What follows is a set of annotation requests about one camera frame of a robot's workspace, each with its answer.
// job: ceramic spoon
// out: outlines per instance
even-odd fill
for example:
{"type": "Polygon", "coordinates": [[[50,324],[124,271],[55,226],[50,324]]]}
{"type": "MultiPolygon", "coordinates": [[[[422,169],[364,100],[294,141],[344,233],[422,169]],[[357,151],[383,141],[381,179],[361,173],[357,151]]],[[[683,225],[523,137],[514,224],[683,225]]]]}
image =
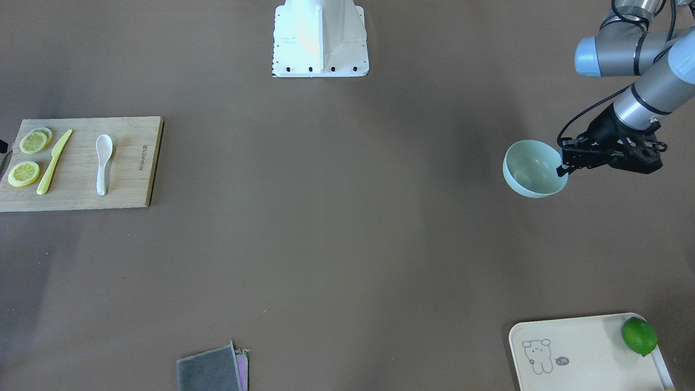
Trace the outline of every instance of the ceramic spoon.
{"type": "Polygon", "coordinates": [[[111,159],[113,152],[113,141],[108,134],[102,134],[97,138],[97,156],[99,157],[99,170],[97,171],[97,194],[106,194],[106,184],[104,175],[106,173],[106,163],[111,159]]]}

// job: white tray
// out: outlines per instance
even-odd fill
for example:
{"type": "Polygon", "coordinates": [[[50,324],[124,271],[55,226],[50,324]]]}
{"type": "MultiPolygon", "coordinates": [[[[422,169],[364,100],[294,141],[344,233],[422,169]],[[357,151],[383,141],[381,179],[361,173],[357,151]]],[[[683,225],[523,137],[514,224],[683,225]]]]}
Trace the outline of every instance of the white tray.
{"type": "Polygon", "coordinates": [[[673,389],[658,346],[642,357],[625,345],[620,330],[631,317],[641,318],[629,312],[514,325],[509,332],[509,345],[520,389],[673,389]]]}

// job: plastic knife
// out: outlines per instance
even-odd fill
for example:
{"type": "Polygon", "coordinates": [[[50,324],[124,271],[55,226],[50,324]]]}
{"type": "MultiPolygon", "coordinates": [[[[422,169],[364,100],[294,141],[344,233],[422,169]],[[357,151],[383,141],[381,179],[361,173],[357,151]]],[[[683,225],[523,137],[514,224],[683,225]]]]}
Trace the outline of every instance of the plastic knife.
{"type": "Polygon", "coordinates": [[[48,187],[51,186],[51,179],[53,178],[53,172],[56,169],[58,158],[60,157],[60,153],[63,151],[63,147],[65,147],[65,143],[67,143],[67,140],[70,138],[70,135],[72,135],[72,129],[68,129],[67,132],[65,132],[65,134],[63,134],[63,136],[60,137],[60,139],[56,141],[56,144],[53,146],[53,149],[51,150],[51,163],[49,163],[44,176],[41,178],[41,182],[39,182],[39,187],[36,189],[37,194],[45,194],[48,191],[48,187]]]}

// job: cutting board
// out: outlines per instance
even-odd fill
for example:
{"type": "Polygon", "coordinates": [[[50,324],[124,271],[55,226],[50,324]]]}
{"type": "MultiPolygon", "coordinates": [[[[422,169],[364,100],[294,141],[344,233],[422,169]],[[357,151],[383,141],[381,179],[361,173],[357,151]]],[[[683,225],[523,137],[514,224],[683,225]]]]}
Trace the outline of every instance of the cutting board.
{"type": "Polygon", "coordinates": [[[44,210],[108,209],[147,207],[156,170],[162,117],[76,118],[24,120],[7,171],[0,180],[0,212],[44,210]],[[53,140],[42,151],[24,154],[19,142],[31,130],[47,127],[53,140]],[[51,149],[68,130],[65,144],[48,192],[36,188],[51,161],[51,149]],[[111,162],[106,166],[106,195],[97,194],[97,137],[108,134],[113,140],[111,162]],[[35,161],[41,170],[36,182],[21,188],[8,183],[12,167],[35,161]]]}

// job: bowl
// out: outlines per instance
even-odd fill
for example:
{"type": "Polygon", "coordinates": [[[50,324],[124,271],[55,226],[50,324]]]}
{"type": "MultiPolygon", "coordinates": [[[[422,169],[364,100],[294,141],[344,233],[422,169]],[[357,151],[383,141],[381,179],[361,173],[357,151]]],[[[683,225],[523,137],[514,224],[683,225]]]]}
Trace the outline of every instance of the bowl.
{"type": "Polygon", "coordinates": [[[564,189],[569,175],[557,176],[562,163],[560,153],[548,144],[522,140],[512,144],[505,154],[502,173],[509,187],[522,196],[543,198],[564,189]]]}

